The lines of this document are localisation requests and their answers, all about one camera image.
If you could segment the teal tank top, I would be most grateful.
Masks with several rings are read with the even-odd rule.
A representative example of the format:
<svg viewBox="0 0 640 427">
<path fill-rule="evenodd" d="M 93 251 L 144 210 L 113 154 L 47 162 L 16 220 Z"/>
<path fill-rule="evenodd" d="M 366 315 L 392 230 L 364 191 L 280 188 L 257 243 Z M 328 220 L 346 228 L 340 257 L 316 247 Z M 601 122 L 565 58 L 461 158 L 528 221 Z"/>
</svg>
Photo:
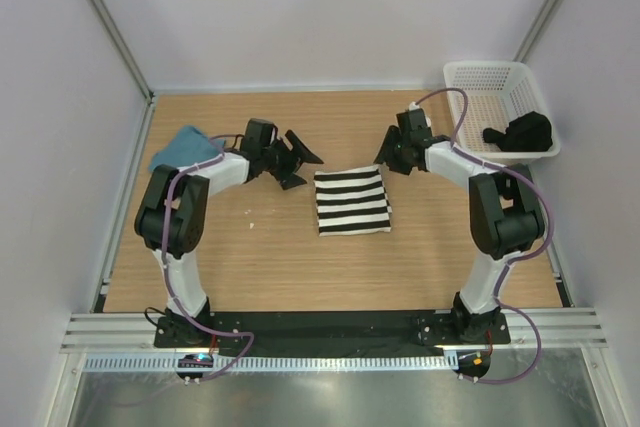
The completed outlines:
<svg viewBox="0 0 640 427">
<path fill-rule="evenodd" d="M 160 165 L 179 168 L 207 161 L 219 155 L 225 143 L 224 138 L 211 140 L 195 126 L 183 126 L 164 148 L 152 156 L 148 172 L 153 172 Z"/>
</svg>

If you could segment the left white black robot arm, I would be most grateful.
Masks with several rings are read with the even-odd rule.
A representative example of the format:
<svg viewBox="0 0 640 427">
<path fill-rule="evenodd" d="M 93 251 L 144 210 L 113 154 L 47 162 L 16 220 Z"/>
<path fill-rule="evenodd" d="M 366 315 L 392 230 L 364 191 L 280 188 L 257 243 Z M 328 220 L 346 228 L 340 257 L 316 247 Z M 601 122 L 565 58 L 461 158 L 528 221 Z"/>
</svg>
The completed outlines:
<svg viewBox="0 0 640 427">
<path fill-rule="evenodd" d="M 196 255 L 209 198 L 263 173 L 283 190 L 296 188 L 306 183 L 298 175 L 302 165 L 323 163 L 293 131 L 280 135 L 273 122 L 256 118 L 242 134 L 205 137 L 204 145 L 212 151 L 198 160 L 153 169 L 134 221 L 135 233 L 161 268 L 168 294 L 153 322 L 156 347 L 202 347 L 225 335 L 214 329 Z"/>
</svg>

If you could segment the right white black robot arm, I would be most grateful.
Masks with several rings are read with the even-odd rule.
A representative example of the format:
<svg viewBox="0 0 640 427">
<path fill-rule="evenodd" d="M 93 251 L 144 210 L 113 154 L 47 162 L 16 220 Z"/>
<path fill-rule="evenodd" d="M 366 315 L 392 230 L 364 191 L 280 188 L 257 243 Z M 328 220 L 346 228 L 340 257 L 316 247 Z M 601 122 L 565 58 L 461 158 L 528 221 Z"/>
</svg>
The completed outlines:
<svg viewBox="0 0 640 427">
<path fill-rule="evenodd" d="M 432 133 L 420 107 L 396 115 L 375 158 L 389 170 L 437 174 L 466 189 L 469 225 L 476 257 L 451 309 L 452 334 L 480 343 L 502 309 L 501 291 L 511 267 L 545 232 L 545 220 L 529 169 L 492 164 Z"/>
</svg>

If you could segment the black white striped tank top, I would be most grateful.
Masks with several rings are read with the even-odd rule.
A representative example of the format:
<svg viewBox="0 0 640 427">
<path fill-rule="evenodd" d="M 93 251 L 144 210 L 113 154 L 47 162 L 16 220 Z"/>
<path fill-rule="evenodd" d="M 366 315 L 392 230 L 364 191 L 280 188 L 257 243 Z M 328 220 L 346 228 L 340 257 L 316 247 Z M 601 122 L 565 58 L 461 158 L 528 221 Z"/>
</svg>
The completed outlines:
<svg viewBox="0 0 640 427">
<path fill-rule="evenodd" d="M 379 165 L 314 174 L 320 236 L 391 231 L 392 207 Z"/>
</svg>

